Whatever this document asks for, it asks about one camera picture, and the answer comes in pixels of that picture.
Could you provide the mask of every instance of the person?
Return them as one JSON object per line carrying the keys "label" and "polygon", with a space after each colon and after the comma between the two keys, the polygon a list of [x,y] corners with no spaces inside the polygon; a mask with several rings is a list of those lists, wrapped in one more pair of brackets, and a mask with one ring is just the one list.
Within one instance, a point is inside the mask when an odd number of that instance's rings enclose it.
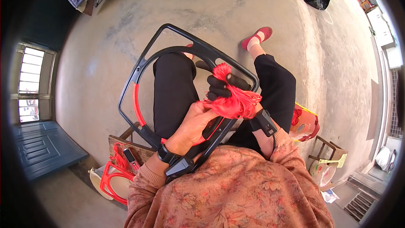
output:
{"label": "person", "polygon": [[[296,80],[261,48],[271,34],[271,28],[260,28],[241,46],[254,59],[262,89],[256,111],[263,107],[271,115],[277,126],[275,143],[261,129],[252,132],[245,120],[200,168],[167,185],[169,164],[155,153],[130,185],[124,227],[334,227],[319,187],[287,134]],[[167,150],[178,155],[185,155],[218,116],[196,103],[193,57],[165,54],[153,66],[155,132],[167,139]],[[227,79],[232,84],[237,78],[230,74]],[[208,82],[209,99],[229,97],[224,82],[213,76]]]}

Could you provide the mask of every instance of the wooden stool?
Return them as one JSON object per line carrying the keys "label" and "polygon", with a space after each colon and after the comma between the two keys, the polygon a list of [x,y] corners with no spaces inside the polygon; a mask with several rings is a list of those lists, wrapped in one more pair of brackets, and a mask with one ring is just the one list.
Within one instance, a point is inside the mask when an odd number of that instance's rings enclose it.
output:
{"label": "wooden stool", "polygon": [[[348,153],[347,150],[343,150],[342,148],[340,148],[339,146],[334,144],[332,141],[328,142],[325,139],[321,138],[320,136],[316,136],[315,142],[316,142],[317,139],[321,140],[323,144],[322,144],[321,149],[319,150],[318,156],[316,156],[316,157],[311,156],[311,155],[308,156],[311,159],[319,160],[320,155],[321,155],[322,151],[324,150],[325,145],[329,146],[333,150],[331,158],[329,160],[340,160],[340,158],[342,157],[343,154]],[[328,163],[327,165],[328,166],[337,166],[337,163],[336,162]]]}

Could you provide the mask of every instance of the leg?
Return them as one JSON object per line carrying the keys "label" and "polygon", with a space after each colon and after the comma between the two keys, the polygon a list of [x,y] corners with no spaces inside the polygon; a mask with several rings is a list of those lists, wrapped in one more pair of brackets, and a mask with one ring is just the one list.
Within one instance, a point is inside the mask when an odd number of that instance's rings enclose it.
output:
{"label": "leg", "polygon": [[180,126],[190,105],[198,101],[193,84],[196,67],[183,53],[169,53],[153,65],[155,75],[154,127],[165,139]]}
{"label": "leg", "polygon": [[[242,47],[247,49],[254,59],[256,72],[262,89],[261,105],[271,118],[287,133],[290,131],[292,115],[295,106],[294,76],[281,65],[276,63],[274,57],[265,53],[260,42],[271,36],[271,28],[261,28],[247,41],[242,41]],[[261,153],[259,144],[251,132],[248,121],[244,121],[233,134],[228,144],[246,147]]]}

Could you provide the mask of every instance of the metal grate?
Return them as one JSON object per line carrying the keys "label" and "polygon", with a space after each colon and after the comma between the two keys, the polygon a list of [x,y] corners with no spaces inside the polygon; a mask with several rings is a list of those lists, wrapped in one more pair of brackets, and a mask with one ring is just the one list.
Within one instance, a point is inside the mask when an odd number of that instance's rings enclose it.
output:
{"label": "metal grate", "polygon": [[397,83],[398,83],[397,69],[391,70],[391,79],[392,79],[392,114],[391,114],[390,136],[402,137],[402,129],[398,127],[398,114],[397,114]]}
{"label": "metal grate", "polygon": [[357,222],[360,222],[360,220],[363,218],[363,216],[366,215],[367,211],[370,209],[373,202],[374,202],[374,199],[372,199],[370,196],[366,195],[365,193],[360,192],[343,209],[349,215],[351,215]]}

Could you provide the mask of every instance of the pink floral top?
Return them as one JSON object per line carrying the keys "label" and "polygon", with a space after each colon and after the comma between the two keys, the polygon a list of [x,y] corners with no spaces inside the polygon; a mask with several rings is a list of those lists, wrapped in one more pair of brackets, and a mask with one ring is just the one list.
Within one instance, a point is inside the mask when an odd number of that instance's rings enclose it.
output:
{"label": "pink floral top", "polygon": [[195,173],[167,185],[143,165],[124,227],[334,227],[292,139],[282,129],[275,138],[270,161],[219,146]]}

